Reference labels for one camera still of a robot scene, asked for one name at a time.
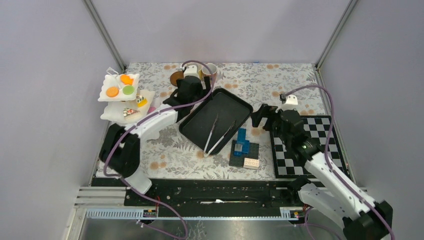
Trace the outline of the dark brown round coaster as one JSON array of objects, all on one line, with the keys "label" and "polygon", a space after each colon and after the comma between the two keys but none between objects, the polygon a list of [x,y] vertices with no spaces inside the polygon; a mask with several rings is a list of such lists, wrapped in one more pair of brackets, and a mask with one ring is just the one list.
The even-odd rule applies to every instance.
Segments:
[{"label": "dark brown round coaster", "polygon": [[170,76],[170,83],[175,86],[178,87],[178,81],[182,80],[184,78],[184,73],[183,71],[176,71],[174,73],[171,74]]}]

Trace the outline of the yellow mug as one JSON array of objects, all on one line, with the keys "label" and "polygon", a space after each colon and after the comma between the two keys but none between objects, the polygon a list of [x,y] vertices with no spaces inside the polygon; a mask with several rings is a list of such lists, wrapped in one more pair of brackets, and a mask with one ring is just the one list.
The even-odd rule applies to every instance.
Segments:
[{"label": "yellow mug", "polygon": [[201,69],[202,69],[202,65],[200,63],[191,61],[191,62],[183,63],[181,65],[182,70],[184,71],[185,67],[186,66],[189,66],[189,65],[196,65],[197,66],[198,74],[199,74],[199,77],[200,77],[199,80],[201,80]]}]

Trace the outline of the pink patterned mug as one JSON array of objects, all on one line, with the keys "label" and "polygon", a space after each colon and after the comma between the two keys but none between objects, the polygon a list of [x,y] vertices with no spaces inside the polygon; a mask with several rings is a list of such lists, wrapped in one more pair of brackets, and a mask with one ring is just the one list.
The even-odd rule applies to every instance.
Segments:
[{"label": "pink patterned mug", "polygon": [[205,77],[209,77],[210,82],[214,83],[216,81],[218,68],[213,63],[206,63],[205,65],[202,65],[200,72],[201,72],[200,79],[202,81],[204,81]]}]

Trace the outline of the black serving tray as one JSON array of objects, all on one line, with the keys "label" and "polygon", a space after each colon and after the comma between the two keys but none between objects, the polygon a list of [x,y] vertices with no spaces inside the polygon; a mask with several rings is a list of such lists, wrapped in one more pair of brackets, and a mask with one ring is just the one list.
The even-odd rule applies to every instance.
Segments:
[{"label": "black serving tray", "polygon": [[179,125],[180,133],[210,155],[218,154],[253,112],[251,104],[224,88],[212,92]]}]

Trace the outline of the yellow cake slice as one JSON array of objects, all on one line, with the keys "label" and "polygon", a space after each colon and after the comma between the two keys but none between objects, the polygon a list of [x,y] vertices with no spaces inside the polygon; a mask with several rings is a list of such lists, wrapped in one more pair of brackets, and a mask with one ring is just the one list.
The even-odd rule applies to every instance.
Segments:
[{"label": "yellow cake slice", "polygon": [[138,108],[141,108],[148,103],[148,100],[143,95],[140,95],[140,94],[136,95],[135,100],[136,100],[136,104]]}]

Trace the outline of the green round cookie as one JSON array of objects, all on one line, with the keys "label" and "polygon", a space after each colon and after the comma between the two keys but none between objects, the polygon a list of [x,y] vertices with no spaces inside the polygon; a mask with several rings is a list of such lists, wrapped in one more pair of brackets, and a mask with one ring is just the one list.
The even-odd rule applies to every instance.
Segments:
[{"label": "green round cookie", "polygon": [[124,95],[131,95],[135,92],[135,88],[132,85],[126,85],[123,89],[122,89],[122,93]]}]

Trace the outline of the orange fish biscuit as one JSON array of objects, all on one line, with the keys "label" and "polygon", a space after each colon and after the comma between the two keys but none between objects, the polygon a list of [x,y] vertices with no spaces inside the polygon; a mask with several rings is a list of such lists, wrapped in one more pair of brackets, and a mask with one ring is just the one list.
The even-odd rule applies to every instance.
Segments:
[{"label": "orange fish biscuit", "polygon": [[124,84],[124,85],[133,85],[134,83],[134,78],[132,78],[129,75],[126,74],[122,74],[120,76],[120,81]]}]

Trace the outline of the white strawberry cake slice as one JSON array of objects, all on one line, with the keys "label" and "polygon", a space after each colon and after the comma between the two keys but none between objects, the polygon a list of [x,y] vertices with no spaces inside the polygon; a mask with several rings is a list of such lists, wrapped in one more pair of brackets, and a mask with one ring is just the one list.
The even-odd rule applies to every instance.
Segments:
[{"label": "white strawberry cake slice", "polygon": [[132,108],[125,108],[123,110],[123,117],[126,121],[130,121],[132,119],[138,119],[141,116],[141,112]]}]

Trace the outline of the orange round biscuit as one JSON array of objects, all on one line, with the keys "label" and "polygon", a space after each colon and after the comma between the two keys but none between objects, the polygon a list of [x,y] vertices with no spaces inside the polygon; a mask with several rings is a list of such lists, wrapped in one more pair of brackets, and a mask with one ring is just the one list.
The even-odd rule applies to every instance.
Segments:
[{"label": "orange round biscuit", "polygon": [[112,86],[112,87],[109,87],[106,90],[105,94],[109,98],[114,98],[114,97],[116,97],[119,94],[119,92],[120,92],[120,89],[118,87]]}]

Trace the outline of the pink square cake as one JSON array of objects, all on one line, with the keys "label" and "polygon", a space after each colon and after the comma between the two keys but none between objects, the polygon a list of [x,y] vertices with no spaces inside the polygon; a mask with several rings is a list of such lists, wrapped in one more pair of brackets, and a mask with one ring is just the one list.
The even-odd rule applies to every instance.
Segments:
[{"label": "pink square cake", "polygon": [[152,113],[152,112],[154,112],[156,110],[156,108],[155,107],[153,107],[153,106],[151,106],[149,109],[148,109],[148,114],[150,114],[150,113]]}]

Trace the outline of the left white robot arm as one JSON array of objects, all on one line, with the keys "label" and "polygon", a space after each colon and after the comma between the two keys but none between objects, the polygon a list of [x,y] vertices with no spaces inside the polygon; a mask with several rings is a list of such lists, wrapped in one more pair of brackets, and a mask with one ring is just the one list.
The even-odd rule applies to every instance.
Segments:
[{"label": "left white robot arm", "polygon": [[178,79],[177,89],[153,112],[127,126],[112,124],[99,153],[103,173],[122,180],[136,192],[144,206],[152,204],[155,192],[152,181],[141,167],[141,145],[157,137],[159,132],[186,117],[194,107],[208,99],[216,82],[215,76],[205,76],[204,82],[195,76]]}]

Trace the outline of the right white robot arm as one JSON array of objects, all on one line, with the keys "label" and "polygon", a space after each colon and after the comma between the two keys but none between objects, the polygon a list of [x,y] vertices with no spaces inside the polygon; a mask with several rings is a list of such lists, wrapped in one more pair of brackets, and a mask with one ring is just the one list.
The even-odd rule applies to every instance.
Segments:
[{"label": "right white robot arm", "polygon": [[264,130],[279,138],[289,158],[314,175],[328,190],[321,193],[307,178],[299,177],[289,184],[287,201],[302,203],[319,211],[340,228],[348,240],[394,239],[393,208],[387,201],[377,202],[355,185],[331,160],[325,148],[304,129],[296,110],[281,110],[262,104],[251,114],[252,126],[266,118]]}]

